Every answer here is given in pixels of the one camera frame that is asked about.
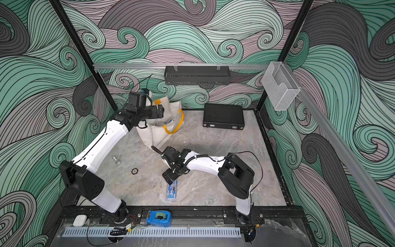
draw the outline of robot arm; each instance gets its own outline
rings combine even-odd
[[[162,160],[169,168],[162,174],[166,182],[171,185],[174,180],[187,170],[199,170],[217,175],[226,189],[236,198],[236,210],[247,216],[251,209],[251,186],[254,182],[254,171],[236,154],[227,156],[201,155],[189,149],[181,152],[167,147],[163,153],[157,148],[154,151],[161,154]]]
[[[108,191],[104,181],[95,173],[110,150],[134,126],[138,126],[145,119],[163,117],[163,107],[146,106],[146,98],[146,94],[131,92],[129,104],[111,116],[95,140],[72,161],[63,161],[59,166],[66,187],[108,211],[116,223],[122,223],[126,219],[126,203]],[[200,170],[217,175],[227,190],[236,197],[237,211],[242,215],[249,215],[254,171],[237,155],[214,157],[189,149],[178,152],[172,147],[167,147],[161,153],[155,147],[152,148],[161,154],[169,166],[162,174],[168,184],[172,184],[187,170]]]
[[[116,222],[125,219],[126,203],[108,191],[104,181],[95,173],[110,150],[134,126],[146,119],[163,118],[162,105],[151,106],[145,92],[129,93],[129,103],[125,109],[119,109],[110,117],[102,132],[84,151],[59,166],[68,189],[108,211]]]

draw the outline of screw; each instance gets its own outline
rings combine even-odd
[[[113,156],[113,160],[115,161],[115,164],[119,165],[121,163],[121,160],[118,160],[115,156]]]

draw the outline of yellow strap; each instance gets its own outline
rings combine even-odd
[[[179,109],[177,114],[180,113],[180,112],[181,112],[181,121],[177,125],[177,127],[175,127],[175,129],[172,132],[167,130],[166,125],[162,126],[163,128],[165,128],[166,133],[168,133],[169,135],[174,134],[178,130],[178,128],[181,126],[182,122],[184,121],[184,112],[181,109]]]

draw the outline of gray marble surface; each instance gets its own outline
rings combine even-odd
[[[191,149],[197,153],[225,156],[229,152],[251,151],[263,167],[263,179],[253,191],[256,206],[285,206],[280,185],[271,164],[253,111],[244,111],[244,130],[205,128],[203,111],[184,111],[185,120],[180,129],[160,148],[167,146],[181,151]],[[116,165],[112,157],[121,160]],[[254,186],[261,178],[261,169],[250,153],[238,155],[254,171]],[[139,169],[136,175],[133,168]],[[105,181],[105,187],[128,205],[142,206],[233,206],[232,196],[217,176],[201,171],[190,171],[177,179],[177,198],[166,198],[167,183],[162,173],[167,166],[160,155],[151,151],[132,129],[110,151],[96,173]],[[82,205],[92,205],[85,201]]]

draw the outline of wall-mounted basket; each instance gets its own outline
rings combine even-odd
[[[285,111],[300,92],[292,69],[282,62],[271,62],[262,84],[275,111]]]

